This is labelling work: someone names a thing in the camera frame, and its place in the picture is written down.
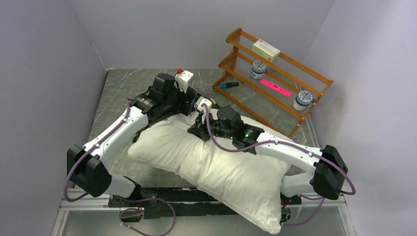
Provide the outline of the white pillow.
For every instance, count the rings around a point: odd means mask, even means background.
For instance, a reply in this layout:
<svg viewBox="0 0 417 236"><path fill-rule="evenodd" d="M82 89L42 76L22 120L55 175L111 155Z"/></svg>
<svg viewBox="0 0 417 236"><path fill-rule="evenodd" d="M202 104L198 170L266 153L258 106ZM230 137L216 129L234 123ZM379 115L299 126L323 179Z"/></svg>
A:
<svg viewBox="0 0 417 236"><path fill-rule="evenodd" d="M177 114L141 132L131 160L173 172L270 234L281 230L280 186L290 164L237 152L231 140L187 132L197 113Z"/></svg>

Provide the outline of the black pillowcase with beige flowers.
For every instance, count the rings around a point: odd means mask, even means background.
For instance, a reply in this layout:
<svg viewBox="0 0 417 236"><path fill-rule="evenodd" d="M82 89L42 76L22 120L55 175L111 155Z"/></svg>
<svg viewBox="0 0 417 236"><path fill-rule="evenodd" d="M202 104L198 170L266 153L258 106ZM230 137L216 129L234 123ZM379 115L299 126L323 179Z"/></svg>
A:
<svg viewBox="0 0 417 236"><path fill-rule="evenodd" d="M149 87L146 92L130 101L133 107L142 110L148 118L148 124L135 133L132 143L138 141L143 131L160 121L177 114L190 115L196 111L196 102L202 97L193 87L188 87L186 92L175 86L165 92L158 92L153 86Z"/></svg>

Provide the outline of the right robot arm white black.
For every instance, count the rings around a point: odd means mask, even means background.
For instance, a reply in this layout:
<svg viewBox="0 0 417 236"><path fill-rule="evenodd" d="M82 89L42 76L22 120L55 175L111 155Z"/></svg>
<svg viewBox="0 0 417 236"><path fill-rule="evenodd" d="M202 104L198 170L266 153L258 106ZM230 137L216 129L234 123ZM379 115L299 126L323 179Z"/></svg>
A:
<svg viewBox="0 0 417 236"><path fill-rule="evenodd" d="M199 114L188 132L203 141L212 140L226 152L268 156L304 170L303 174L284 178L282 185L271 189L270 197L276 204L307 193L316 193L328 200L356 193L337 148L330 145L308 147L285 141L260 127L244 123L231 106L220 108L217 119L211 118L207 103L196 105L196 110Z"/></svg>

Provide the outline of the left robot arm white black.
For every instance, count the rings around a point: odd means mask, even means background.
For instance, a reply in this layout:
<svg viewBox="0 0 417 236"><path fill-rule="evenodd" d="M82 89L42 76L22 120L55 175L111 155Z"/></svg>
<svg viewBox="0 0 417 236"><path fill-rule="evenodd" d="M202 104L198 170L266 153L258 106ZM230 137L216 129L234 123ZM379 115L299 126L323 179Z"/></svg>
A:
<svg viewBox="0 0 417 236"><path fill-rule="evenodd" d="M189 115L201 95L190 83L193 73L188 70L175 75L159 73L146 92L126 100L126 108L105 131L79 147L73 145L67 151L67 178L98 197L116 195L129 207L141 199L141 186L128 177L112 175L108 171L110 160L127 141L137 138L139 131L172 115Z"/></svg>

